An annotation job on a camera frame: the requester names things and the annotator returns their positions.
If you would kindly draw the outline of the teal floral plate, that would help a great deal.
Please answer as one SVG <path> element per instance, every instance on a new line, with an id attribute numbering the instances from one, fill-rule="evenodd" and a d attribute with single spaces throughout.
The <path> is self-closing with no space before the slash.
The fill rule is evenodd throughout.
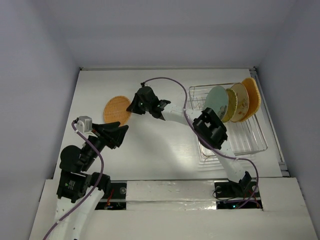
<path id="1" fill-rule="evenodd" d="M 203 108 L 212 109 L 222 120 L 228 109 L 229 97 L 226 89 L 220 85 L 213 87 L 206 96 Z"/>

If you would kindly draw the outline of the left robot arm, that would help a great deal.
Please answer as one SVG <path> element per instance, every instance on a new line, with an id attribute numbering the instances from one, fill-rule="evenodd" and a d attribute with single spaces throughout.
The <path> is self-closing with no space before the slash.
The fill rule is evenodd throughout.
<path id="1" fill-rule="evenodd" d="M 121 146 L 129 129 L 120 122 L 95 124 L 88 116 L 76 118 L 71 126 L 85 142 L 82 147 L 66 146 L 60 153 L 61 170 L 57 186 L 54 224 L 46 240 L 80 240 L 94 210 L 125 208 L 126 183 L 113 183 L 104 174 L 104 161 L 98 172 L 88 173 L 102 150 Z"/>

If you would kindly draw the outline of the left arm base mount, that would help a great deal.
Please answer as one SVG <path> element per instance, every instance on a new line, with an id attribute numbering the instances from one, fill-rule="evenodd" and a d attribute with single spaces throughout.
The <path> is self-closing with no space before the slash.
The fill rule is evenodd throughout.
<path id="1" fill-rule="evenodd" d="M 112 181 L 111 189 L 107 195 L 104 195 L 98 202 L 95 210 L 118 211 L 127 208 L 127 182 Z"/>

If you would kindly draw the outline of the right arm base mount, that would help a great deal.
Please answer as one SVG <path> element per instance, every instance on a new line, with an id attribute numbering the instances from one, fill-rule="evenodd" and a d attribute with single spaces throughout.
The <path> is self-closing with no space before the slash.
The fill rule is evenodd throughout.
<path id="1" fill-rule="evenodd" d="M 236 192 L 231 182 L 217 181 L 214 183 L 212 196 L 218 210 L 238 209 L 247 199 L 249 201 L 241 209 L 263 208 L 259 188 L 256 188 L 256 181 L 252 181 L 244 192 Z"/>

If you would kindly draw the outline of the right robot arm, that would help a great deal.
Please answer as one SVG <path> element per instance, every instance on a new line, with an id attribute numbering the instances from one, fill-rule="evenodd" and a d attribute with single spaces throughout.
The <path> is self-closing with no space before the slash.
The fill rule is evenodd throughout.
<path id="1" fill-rule="evenodd" d="M 243 196 L 248 191 L 252 177 L 236 158 L 228 140 L 227 128 L 211 108 L 186 109 L 169 100 L 159 99 L 151 87 L 143 86 L 135 93 L 126 110 L 138 115 L 149 113 L 155 119 L 191 127 L 199 142 L 215 152 L 226 172 L 231 192 L 235 196 Z"/>

